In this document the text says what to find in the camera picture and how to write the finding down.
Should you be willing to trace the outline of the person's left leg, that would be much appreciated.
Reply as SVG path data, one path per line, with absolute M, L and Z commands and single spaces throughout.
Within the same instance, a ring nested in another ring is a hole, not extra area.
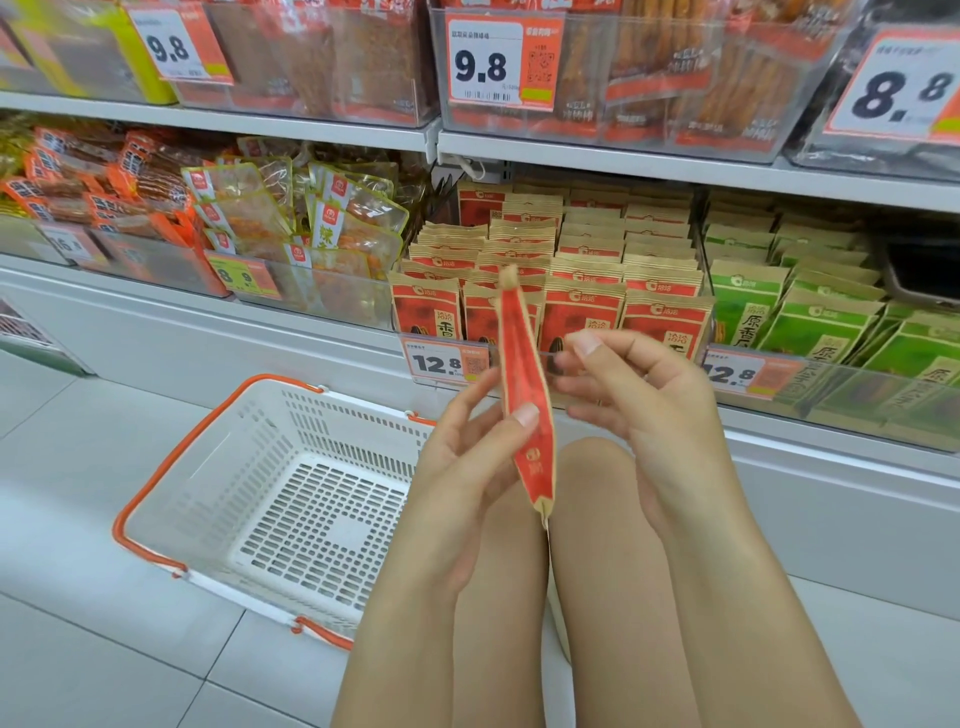
M 454 620 L 453 728 L 546 728 L 548 545 L 515 483 L 487 512 Z

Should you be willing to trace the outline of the person's left forearm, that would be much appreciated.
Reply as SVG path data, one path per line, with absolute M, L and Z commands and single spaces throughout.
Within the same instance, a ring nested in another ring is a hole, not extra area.
M 330 728 L 452 728 L 458 597 L 445 583 L 378 577 Z

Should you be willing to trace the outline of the person's right hand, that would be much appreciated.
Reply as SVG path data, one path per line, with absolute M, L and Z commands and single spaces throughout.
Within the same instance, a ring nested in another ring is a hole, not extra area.
M 669 346 L 626 332 L 635 337 L 636 370 L 614 360 L 567 373 L 565 348 L 557 355 L 556 388 L 574 399 L 567 414 L 630 446 L 655 529 L 735 520 L 743 491 L 706 374 Z

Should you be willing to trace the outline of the red seed snack packet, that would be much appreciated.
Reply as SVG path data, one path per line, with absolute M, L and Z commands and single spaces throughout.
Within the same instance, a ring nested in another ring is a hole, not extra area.
M 534 431 L 514 455 L 514 465 L 529 503 L 548 530 L 557 477 L 553 407 L 516 264 L 500 270 L 496 293 L 496 346 L 503 404 L 510 414 L 526 405 L 537 409 Z

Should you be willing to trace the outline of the clear bin of stick snacks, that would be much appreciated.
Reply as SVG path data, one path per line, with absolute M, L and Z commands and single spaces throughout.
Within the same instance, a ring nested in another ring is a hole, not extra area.
M 428 0 L 445 127 L 768 164 L 866 0 Z M 447 99 L 442 10 L 566 12 L 551 112 Z

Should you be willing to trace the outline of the rows of green seed packets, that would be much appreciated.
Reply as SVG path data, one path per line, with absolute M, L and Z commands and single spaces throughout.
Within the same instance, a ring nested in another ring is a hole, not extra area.
M 917 379 L 960 361 L 960 215 L 712 188 L 714 342 Z

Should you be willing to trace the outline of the stack of yellow packets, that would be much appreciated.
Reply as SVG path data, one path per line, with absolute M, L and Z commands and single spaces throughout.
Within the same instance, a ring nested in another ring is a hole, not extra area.
M 0 90 L 177 102 L 119 0 L 0 0 Z

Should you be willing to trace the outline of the clear bin of dark packets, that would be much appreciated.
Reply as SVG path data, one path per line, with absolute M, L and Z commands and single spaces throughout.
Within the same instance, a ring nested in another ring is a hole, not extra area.
M 868 0 L 855 30 L 791 133 L 786 156 L 803 167 L 960 184 L 960 147 L 823 132 L 829 113 L 882 24 L 960 26 L 960 0 Z

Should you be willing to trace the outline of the white shelf base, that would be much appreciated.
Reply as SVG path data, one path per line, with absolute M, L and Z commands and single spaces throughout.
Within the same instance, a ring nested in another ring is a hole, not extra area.
M 0 254 L 0 294 L 102 379 L 212 408 L 276 374 L 435 419 L 396 334 Z M 960 456 L 722 407 L 789 575 L 960 621 Z

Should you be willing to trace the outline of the white shelf board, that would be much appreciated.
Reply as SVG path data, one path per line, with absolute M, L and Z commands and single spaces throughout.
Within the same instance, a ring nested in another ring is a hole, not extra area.
M 0 91 L 0 110 L 416 152 L 424 154 L 429 164 L 437 160 L 442 128 L 440 118 L 422 127 L 392 127 L 15 91 Z
M 501 138 L 446 129 L 438 133 L 437 151 L 471 160 L 539 164 L 960 215 L 960 183 L 806 169 L 782 158 L 764 165 Z

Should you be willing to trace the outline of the person's left hand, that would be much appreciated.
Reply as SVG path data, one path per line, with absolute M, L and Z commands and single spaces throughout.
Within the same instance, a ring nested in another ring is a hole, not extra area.
M 486 370 L 457 394 L 438 419 L 415 466 L 382 574 L 444 583 L 458 594 L 478 561 L 489 509 L 519 481 L 515 464 L 493 480 L 480 477 L 480 440 L 510 413 L 494 403 L 474 415 L 500 383 Z

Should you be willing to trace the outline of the clear bin of brown snacks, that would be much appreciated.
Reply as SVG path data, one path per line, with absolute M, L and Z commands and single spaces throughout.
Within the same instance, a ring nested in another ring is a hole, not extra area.
M 419 128 L 439 115 L 428 0 L 202 0 L 234 84 L 186 108 Z

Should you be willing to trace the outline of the clear plastic shelf front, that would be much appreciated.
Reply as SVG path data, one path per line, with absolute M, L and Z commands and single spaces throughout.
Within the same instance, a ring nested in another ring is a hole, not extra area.
M 960 455 L 960 361 L 919 377 L 805 359 L 772 400 L 715 391 L 720 404 Z

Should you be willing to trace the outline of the person's right leg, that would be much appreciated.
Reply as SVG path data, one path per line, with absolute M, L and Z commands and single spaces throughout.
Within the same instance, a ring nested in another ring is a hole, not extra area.
M 702 728 L 666 559 L 633 455 L 590 437 L 558 454 L 551 565 L 577 728 Z

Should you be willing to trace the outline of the pile of orange snack packs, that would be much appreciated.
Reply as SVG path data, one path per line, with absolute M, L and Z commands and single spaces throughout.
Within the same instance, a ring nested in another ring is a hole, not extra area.
M 218 153 L 199 140 L 90 119 L 0 119 L 0 214 L 193 247 L 197 214 L 182 171 Z

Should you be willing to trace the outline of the person's right forearm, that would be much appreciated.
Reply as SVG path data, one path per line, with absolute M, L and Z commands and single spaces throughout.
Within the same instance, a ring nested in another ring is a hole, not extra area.
M 738 480 L 656 488 L 702 728 L 863 728 Z

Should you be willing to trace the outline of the rows of red seed packets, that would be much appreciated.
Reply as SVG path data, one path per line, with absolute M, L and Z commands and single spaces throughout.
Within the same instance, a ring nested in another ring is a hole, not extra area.
M 584 329 L 645 334 L 702 359 L 714 324 L 696 192 L 574 178 L 457 184 L 459 224 L 426 222 L 390 274 L 405 334 L 497 346 L 496 289 L 514 265 L 544 354 Z

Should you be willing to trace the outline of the person's leg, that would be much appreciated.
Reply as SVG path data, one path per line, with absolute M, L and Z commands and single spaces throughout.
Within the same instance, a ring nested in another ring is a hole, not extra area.
M 515 483 L 487 512 L 454 620 L 453 728 L 546 728 L 548 545 Z
M 633 455 L 590 437 L 558 454 L 551 565 L 577 728 L 702 728 L 666 559 Z

